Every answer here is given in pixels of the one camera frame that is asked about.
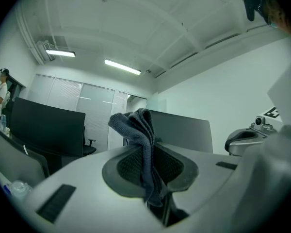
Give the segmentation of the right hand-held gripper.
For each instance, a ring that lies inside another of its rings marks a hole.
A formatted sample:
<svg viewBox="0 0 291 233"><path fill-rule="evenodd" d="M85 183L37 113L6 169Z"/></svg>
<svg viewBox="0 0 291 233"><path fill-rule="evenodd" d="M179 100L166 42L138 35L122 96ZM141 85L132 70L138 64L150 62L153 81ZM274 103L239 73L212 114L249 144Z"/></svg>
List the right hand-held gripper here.
<svg viewBox="0 0 291 233"><path fill-rule="evenodd" d="M238 129L228 136L225 149L230 155L243 156L249 147L259 145L265 136L278 133L281 130L281 117L276 107L271 107L257 115L250 128Z"/></svg>

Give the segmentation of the long ceiling light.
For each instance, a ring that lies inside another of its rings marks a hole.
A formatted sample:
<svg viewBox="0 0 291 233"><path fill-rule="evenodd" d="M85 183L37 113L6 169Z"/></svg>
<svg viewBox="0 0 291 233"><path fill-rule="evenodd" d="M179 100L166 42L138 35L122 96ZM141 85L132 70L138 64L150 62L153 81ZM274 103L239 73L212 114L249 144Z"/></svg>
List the long ceiling light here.
<svg viewBox="0 0 291 233"><path fill-rule="evenodd" d="M105 59L104 63L108 66L115 67L117 69L124 70L124 71L127 71L127 72L135 74L135 75L141 74L141 71L139 71L137 69L133 69L131 67L125 66L123 64L120 64L120 63L117 63L117 62L114 62L114 61L111 61L108 59Z"/></svg>
<svg viewBox="0 0 291 233"><path fill-rule="evenodd" d="M76 57L76 54L73 51L46 49L46 53L49 55L65 56L65 57L72 57L72 58Z"/></svg>

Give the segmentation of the black office chair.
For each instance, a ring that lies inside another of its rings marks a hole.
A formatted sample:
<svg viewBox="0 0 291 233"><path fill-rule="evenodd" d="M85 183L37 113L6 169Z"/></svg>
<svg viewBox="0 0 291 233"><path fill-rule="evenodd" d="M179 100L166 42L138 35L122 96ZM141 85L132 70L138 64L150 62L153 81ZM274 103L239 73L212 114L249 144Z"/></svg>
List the black office chair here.
<svg viewBox="0 0 291 233"><path fill-rule="evenodd" d="M89 139L90 144L86 145L85 143L85 126L83 127L83 140L82 140L82 156L85 157L87 155L93 154L97 149L92 146L93 142L96 140Z"/></svg>

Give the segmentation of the clear plastic bottle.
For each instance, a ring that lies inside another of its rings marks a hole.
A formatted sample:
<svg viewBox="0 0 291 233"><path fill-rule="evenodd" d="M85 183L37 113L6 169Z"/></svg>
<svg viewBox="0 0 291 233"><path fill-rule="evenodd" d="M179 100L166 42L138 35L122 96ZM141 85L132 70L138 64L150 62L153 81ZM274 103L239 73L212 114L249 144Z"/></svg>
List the clear plastic bottle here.
<svg viewBox="0 0 291 233"><path fill-rule="evenodd" d="M31 192L32 187L26 182L16 180L12 182L9 186L11 195L20 201L23 201Z"/></svg>

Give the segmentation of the glass wall with white blinds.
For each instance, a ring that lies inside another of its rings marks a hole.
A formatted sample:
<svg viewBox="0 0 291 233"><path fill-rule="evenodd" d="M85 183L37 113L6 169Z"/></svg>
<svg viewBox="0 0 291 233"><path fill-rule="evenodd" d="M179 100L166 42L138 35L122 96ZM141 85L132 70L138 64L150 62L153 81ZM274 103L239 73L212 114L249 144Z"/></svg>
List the glass wall with white blinds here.
<svg viewBox="0 0 291 233"><path fill-rule="evenodd" d="M85 142L94 139L97 152L123 146L123 137L108 126L116 113L125 113L127 93L87 83L36 75L26 98L40 104L85 114Z"/></svg>

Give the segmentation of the grey laptop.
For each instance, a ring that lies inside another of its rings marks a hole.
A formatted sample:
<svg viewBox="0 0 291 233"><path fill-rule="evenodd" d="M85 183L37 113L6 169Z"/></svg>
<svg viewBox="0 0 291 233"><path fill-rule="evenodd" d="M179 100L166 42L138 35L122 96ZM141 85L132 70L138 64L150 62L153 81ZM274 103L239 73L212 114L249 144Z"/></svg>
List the grey laptop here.
<svg viewBox="0 0 291 233"><path fill-rule="evenodd" d="M0 172L11 182L21 180L34 187L48 173L40 160L27 155L23 147L0 131Z"/></svg>

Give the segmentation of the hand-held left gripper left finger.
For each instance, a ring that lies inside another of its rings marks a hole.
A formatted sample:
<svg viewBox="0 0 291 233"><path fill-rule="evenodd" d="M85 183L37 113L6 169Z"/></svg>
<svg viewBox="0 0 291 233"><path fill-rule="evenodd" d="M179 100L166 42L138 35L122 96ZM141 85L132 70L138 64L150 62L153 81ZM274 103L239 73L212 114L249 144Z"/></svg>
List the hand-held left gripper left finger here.
<svg viewBox="0 0 291 233"><path fill-rule="evenodd" d="M104 182L105 163L132 146L108 150L71 162L37 185L25 200L36 212L62 184L76 188L54 223L44 220L47 231L59 233L158 233L164 226L140 198L115 193Z"/></svg>

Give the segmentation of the blue cloth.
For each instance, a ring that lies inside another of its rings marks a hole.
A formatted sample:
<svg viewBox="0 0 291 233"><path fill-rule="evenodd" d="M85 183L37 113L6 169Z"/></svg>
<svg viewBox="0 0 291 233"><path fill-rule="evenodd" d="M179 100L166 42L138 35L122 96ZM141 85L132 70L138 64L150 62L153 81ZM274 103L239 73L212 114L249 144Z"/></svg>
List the blue cloth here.
<svg viewBox="0 0 291 233"><path fill-rule="evenodd" d="M129 141L142 147L143 170L141 177L146 191L145 200L152 206L162 207L165 185L154 167L155 133L152 115L148 109L139 108L135 112L116 113L108 122L109 127Z"/></svg>

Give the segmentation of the black computer monitor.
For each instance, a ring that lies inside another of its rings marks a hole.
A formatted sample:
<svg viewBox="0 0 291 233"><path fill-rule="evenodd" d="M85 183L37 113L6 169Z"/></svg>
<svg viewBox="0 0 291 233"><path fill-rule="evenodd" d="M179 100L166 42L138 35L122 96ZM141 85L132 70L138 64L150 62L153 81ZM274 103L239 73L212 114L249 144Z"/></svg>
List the black computer monitor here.
<svg viewBox="0 0 291 233"><path fill-rule="evenodd" d="M81 157L85 113L16 98L10 132L24 143L50 153Z"/></svg>

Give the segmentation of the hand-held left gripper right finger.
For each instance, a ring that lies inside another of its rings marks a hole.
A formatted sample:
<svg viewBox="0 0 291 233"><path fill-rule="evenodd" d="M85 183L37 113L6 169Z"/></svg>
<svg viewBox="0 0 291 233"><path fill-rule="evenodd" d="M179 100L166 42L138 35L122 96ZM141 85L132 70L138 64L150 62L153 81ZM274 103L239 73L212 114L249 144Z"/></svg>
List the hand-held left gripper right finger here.
<svg viewBox="0 0 291 233"><path fill-rule="evenodd" d="M188 150L165 143L155 144L155 155L172 156L157 161L172 209L185 218L174 228L231 228L233 214L243 192L239 157Z"/></svg>

